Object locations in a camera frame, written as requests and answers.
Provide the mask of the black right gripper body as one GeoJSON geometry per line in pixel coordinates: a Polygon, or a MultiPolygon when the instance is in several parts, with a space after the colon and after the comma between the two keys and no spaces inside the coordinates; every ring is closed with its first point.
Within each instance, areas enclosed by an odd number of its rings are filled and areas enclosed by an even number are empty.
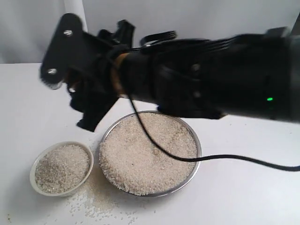
{"type": "Polygon", "coordinates": [[[74,32],[68,58],[67,87],[70,106],[82,113],[106,113],[122,95],[159,104],[155,93],[155,45],[143,38],[141,47],[131,48],[131,37],[118,40],[109,32],[96,37],[74,32]]]}

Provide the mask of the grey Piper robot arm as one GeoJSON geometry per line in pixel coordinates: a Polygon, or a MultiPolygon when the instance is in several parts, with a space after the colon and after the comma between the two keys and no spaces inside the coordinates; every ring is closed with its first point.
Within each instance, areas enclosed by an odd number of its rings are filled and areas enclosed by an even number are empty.
{"type": "Polygon", "coordinates": [[[227,114],[300,121],[300,37],[285,27],[219,40],[177,39],[175,31],[145,36],[134,48],[127,20],[111,33],[83,30],[75,14],[61,17],[40,67],[55,90],[67,85],[78,126],[94,131],[124,95],[181,118],[227,114]]]}

